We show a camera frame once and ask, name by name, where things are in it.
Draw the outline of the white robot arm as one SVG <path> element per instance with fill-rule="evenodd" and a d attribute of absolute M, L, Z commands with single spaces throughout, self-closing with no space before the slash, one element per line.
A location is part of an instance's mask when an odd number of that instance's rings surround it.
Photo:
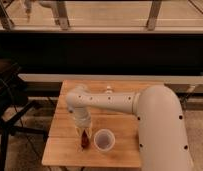
<path fill-rule="evenodd" d="M 140 92 L 90 93 L 77 86 L 66 94 L 66 103 L 78 128 L 91 126 L 87 107 L 134 114 L 139 120 L 142 171 L 192 171 L 181 103 L 164 85 Z"/>

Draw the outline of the white ribbed gripper body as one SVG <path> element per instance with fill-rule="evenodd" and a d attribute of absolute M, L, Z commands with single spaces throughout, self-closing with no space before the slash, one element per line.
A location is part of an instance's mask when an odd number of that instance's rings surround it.
<path fill-rule="evenodd" d="M 91 115 L 86 108 L 74 109 L 75 125 L 80 128 L 87 128 L 91 126 Z"/>

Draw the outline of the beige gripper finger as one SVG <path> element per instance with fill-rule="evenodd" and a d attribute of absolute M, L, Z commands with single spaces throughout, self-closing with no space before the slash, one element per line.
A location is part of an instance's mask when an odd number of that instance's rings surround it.
<path fill-rule="evenodd" d="M 79 127 L 76 127 L 76 131 L 77 131 L 77 135 L 79 138 L 79 151 L 83 151 L 83 147 L 82 147 L 82 130 Z"/>
<path fill-rule="evenodd" d="M 88 135 L 88 138 L 89 138 L 89 140 L 91 140 L 92 139 L 92 136 L 93 136 L 93 128 L 92 128 L 92 126 L 90 126 L 88 129 L 87 129 L 87 135 Z"/>

